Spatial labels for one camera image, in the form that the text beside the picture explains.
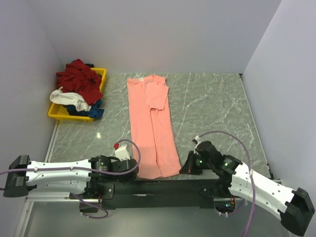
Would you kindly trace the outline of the pink t shirt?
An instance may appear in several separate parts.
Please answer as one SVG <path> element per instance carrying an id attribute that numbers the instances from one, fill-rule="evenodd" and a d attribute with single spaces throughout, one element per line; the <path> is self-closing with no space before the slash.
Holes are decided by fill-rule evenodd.
<path id="1" fill-rule="evenodd" d="M 150 75 L 128 78 L 128 107 L 132 141 L 141 155 L 138 177 L 166 178 L 179 174 L 181 164 L 176 150 L 166 78 Z"/>

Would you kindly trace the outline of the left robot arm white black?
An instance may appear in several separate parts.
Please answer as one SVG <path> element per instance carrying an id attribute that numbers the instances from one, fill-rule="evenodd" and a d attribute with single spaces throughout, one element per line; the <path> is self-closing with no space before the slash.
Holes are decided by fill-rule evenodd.
<path id="1" fill-rule="evenodd" d="M 106 183 L 134 179 L 138 166 L 133 158 L 97 156 L 75 162 L 45 163 L 22 155 L 5 172 L 2 192 L 6 198 L 25 197 L 31 191 L 67 192 L 94 198 L 106 194 Z"/>

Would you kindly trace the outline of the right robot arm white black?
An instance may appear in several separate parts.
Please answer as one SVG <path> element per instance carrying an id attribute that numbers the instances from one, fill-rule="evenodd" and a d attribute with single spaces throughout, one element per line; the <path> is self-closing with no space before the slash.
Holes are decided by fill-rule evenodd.
<path id="1" fill-rule="evenodd" d="M 253 171 L 241 160 L 221 154 L 210 141 L 197 143 L 190 151 L 181 174 L 200 175 L 212 170 L 221 180 L 217 193 L 243 198 L 265 209 L 291 233 L 304 236 L 316 210 L 307 191 L 283 186 Z"/>

